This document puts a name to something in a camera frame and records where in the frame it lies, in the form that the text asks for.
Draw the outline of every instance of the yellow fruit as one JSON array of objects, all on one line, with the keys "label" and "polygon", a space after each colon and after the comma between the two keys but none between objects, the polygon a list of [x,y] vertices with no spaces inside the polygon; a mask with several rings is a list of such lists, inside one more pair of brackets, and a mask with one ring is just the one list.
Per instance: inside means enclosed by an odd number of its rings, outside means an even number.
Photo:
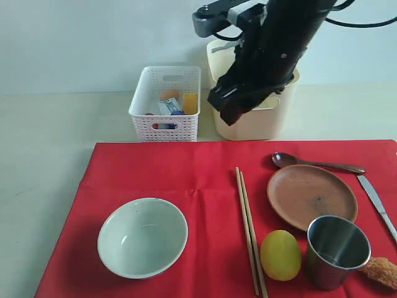
[{"label": "yellow fruit", "polygon": [[302,253],[295,237],[284,230],[269,233],[261,245],[261,263],[266,274],[277,281],[289,281],[300,270]]}]

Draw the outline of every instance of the metal cup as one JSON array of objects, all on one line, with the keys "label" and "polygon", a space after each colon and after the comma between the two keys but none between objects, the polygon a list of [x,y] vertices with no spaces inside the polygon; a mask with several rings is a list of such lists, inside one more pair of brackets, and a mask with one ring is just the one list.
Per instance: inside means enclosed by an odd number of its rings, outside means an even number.
[{"label": "metal cup", "polygon": [[305,273],[320,289],[336,289],[371,257],[367,236],[342,217],[325,215],[314,219],[307,236]]}]

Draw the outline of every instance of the brown spoon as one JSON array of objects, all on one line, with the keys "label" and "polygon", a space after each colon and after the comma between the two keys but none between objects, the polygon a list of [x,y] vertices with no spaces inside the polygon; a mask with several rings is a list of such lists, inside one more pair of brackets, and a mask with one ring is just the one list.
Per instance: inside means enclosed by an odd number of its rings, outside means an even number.
[{"label": "brown spoon", "polygon": [[354,174],[364,174],[365,169],[361,166],[346,165],[344,163],[319,163],[317,161],[301,160],[291,154],[284,152],[275,152],[272,154],[272,160],[276,166],[283,168],[290,165],[311,165],[311,166],[328,166],[335,169],[343,169]]}]

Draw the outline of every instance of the white wall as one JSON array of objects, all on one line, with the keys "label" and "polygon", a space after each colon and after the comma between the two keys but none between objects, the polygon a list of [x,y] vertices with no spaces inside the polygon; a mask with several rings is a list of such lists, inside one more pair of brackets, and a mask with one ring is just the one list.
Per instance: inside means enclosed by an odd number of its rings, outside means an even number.
[{"label": "white wall", "polygon": [[[191,13],[205,0],[0,0],[0,94],[127,91],[146,65],[207,71]],[[357,0],[332,17],[376,22],[395,0]],[[299,63],[302,83],[396,81],[397,24],[323,24]]]}]

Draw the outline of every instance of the white table surface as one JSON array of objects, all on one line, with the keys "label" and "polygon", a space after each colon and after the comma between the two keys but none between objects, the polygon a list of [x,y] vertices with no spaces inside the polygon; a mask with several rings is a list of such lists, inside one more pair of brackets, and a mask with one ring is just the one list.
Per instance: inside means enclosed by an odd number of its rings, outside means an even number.
[{"label": "white table surface", "polygon": [[[299,86],[277,139],[396,140],[396,95],[392,83]],[[136,140],[131,97],[0,96],[0,297],[33,297],[95,143]],[[198,139],[221,140],[206,102]]]}]

